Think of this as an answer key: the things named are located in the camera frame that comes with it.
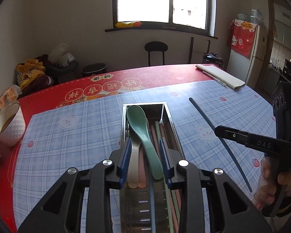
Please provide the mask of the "striped sleeve forearm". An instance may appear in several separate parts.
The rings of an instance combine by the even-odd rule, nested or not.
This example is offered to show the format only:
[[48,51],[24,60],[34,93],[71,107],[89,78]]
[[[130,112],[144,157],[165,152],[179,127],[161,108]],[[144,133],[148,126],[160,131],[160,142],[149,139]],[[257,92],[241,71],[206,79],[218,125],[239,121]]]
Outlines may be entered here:
[[291,197],[284,198],[276,216],[269,219],[272,232],[291,232]]

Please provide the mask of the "right hand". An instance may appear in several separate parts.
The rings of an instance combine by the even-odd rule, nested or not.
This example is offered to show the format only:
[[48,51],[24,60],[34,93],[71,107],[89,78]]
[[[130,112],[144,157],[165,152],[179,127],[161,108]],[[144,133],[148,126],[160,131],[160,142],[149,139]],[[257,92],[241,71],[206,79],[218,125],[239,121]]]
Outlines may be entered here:
[[253,196],[253,204],[258,210],[264,206],[273,204],[275,201],[275,193],[277,184],[286,186],[284,195],[291,197],[291,169],[286,172],[278,174],[277,181],[271,173],[271,162],[269,157],[263,157],[261,161],[261,174],[259,177],[258,188]]

